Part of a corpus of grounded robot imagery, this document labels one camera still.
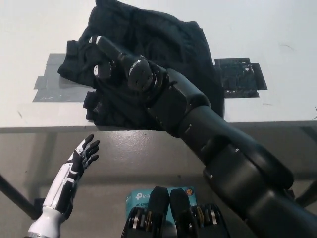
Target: robot finger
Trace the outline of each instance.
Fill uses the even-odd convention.
[[[87,158],[90,158],[93,154],[96,154],[99,151],[99,146],[92,148],[87,155]]]
[[[84,164],[84,169],[87,169],[88,166],[93,162],[96,161],[99,158],[99,155],[94,155],[93,157],[91,157],[90,159],[88,159],[88,161]]]
[[[84,139],[75,149],[75,151],[79,154],[82,155],[86,146],[94,139],[94,135],[90,134],[86,139]]]

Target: gray tape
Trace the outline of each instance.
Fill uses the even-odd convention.
[[[34,89],[38,92],[33,102],[83,102],[91,87],[62,78],[57,70],[65,54],[50,54],[44,76],[39,76]]]
[[[39,76],[35,82],[34,89],[46,89],[47,79],[44,76]]]
[[[86,98],[88,91],[93,91],[93,89],[87,90],[86,88],[76,87],[76,88],[67,88],[67,89],[58,89],[58,90],[56,89],[38,90],[33,102],[41,102],[41,103],[83,102]]]

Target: table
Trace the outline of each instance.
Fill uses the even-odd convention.
[[[268,90],[226,99],[224,119],[245,126],[317,125],[317,2],[313,0],[125,0],[203,28],[214,58],[249,57]],[[65,53],[87,26],[94,1],[2,1],[0,132],[98,130],[82,102],[33,103],[50,54]]]

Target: robotic hand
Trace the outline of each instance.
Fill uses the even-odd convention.
[[[287,192],[293,174],[252,137],[217,115],[186,77],[123,51],[106,37],[95,36],[89,42],[110,59],[107,75],[120,68],[144,110],[195,152],[206,166],[204,177],[211,189],[258,237],[316,237],[317,217]],[[105,73],[101,71],[96,65],[96,80],[107,84],[98,77]]]
[[[25,238],[60,237],[60,225],[72,212],[78,182],[88,166],[99,157],[95,155],[99,140],[91,143],[93,139],[93,134],[84,139],[61,166],[43,203],[42,215],[30,226]]]

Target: blue box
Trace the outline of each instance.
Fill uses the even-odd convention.
[[[167,190],[170,192],[173,189],[182,188],[186,194],[188,195],[189,202],[191,206],[195,206],[197,204],[196,201],[196,194],[193,187],[168,187]],[[126,219],[129,216],[129,213],[133,207],[143,207],[147,208],[150,194],[153,190],[152,189],[141,189],[141,190],[134,190],[126,197],[126,204],[125,204],[125,215]],[[166,223],[163,231],[163,237],[175,236],[176,226],[172,216],[172,212],[170,210],[170,206],[168,206],[168,212],[166,216]]]

